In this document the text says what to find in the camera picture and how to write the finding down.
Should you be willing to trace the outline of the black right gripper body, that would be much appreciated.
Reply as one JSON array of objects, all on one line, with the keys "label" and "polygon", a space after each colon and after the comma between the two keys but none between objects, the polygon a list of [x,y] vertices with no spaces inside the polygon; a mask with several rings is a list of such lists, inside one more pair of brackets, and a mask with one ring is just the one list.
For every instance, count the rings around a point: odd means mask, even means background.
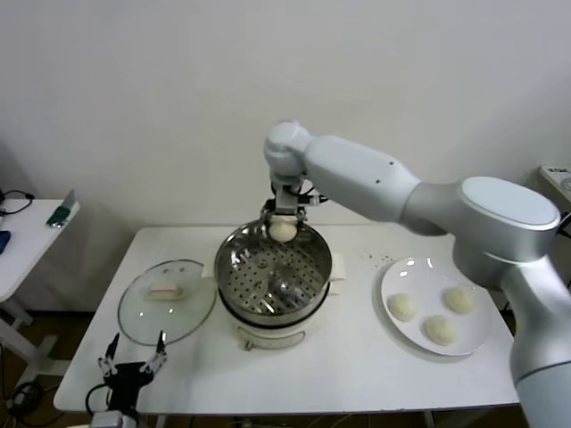
[{"label": "black right gripper body", "polygon": [[277,203],[275,199],[268,199],[262,206],[261,210],[271,210],[273,212],[273,216],[281,216],[286,218],[294,218],[298,209],[305,209],[302,205],[296,205],[293,208],[284,208],[279,209],[277,207]]}]

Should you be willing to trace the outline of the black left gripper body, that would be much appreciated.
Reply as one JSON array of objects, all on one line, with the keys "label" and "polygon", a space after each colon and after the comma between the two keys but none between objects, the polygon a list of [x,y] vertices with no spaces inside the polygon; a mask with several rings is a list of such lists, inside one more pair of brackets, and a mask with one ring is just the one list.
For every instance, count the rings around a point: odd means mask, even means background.
[{"label": "black left gripper body", "polygon": [[140,391],[152,382],[154,373],[144,362],[118,364],[103,381],[111,390],[108,408],[136,408]]}]

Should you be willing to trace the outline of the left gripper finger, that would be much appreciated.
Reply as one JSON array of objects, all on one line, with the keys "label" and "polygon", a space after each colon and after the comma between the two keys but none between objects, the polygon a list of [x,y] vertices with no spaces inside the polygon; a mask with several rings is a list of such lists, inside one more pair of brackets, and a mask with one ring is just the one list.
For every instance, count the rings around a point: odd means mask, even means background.
[{"label": "left gripper finger", "polygon": [[161,330],[155,347],[154,354],[144,363],[142,371],[159,371],[167,360],[166,345],[164,340],[166,333]]},{"label": "left gripper finger", "polygon": [[98,365],[103,375],[114,375],[117,369],[114,365],[114,357],[119,343],[119,334],[116,333],[112,342],[107,346],[107,349],[102,357],[98,359]]}]

